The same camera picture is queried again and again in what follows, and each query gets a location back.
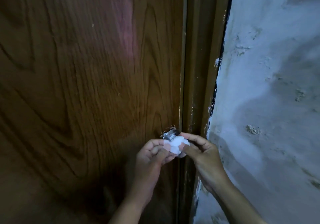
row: wall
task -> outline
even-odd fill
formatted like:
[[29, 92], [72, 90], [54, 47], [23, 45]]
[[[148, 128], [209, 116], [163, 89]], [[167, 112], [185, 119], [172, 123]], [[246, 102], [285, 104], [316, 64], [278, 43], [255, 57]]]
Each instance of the wall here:
[[[209, 139], [269, 223], [320, 219], [320, 0], [232, 0]], [[196, 224], [228, 223], [199, 194]]]

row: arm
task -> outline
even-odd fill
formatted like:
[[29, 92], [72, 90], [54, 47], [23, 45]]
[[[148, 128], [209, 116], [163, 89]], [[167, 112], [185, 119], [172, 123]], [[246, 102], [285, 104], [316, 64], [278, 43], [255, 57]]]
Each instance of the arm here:
[[152, 198], [161, 166], [176, 156], [168, 152], [167, 147], [162, 139], [150, 140], [138, 152], [130, 193], [116, 210], [109, 224], [137, 224], [139, 222], [142, 211]]
[[181, 133], [198, 147], [183, 145], [190, 156], [204, 187], [216, 198], [230, 224], [266, 224], [245, 196], [233, 185], [220, 160], [218, 148], [196, 135]]

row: damaged wall plaster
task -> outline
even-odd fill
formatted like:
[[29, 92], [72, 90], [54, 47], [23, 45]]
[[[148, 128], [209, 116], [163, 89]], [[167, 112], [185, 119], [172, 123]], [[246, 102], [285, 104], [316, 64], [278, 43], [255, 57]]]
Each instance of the damaged wall plaster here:
[[[232, 0], [209, 139], [268, 223], [320, 220], [320, 0]], [[199, 194], [195, 224], [228, 223]]]

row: brown door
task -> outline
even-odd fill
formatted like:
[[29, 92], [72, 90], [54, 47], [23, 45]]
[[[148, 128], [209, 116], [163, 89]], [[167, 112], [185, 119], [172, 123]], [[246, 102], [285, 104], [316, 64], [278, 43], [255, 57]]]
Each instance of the brown door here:
[[[0, 223], [107, 223], [179, 126], [183, 0], [0, 0]], [[173, 223], [177, 162], [142, 222]]]

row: wooden door frame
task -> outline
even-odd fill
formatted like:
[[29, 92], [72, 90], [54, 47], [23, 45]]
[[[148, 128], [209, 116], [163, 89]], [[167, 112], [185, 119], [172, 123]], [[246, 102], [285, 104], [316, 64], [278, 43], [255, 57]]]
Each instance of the wooden door frame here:
[[[207, 138], [214, 108], [216, 79], [231, 0], [187, 0], [182, 121], [180, 130]], [[199, 177], [189, 157], [180, 160], [177, 223], [193, 223], [198, 205]]]

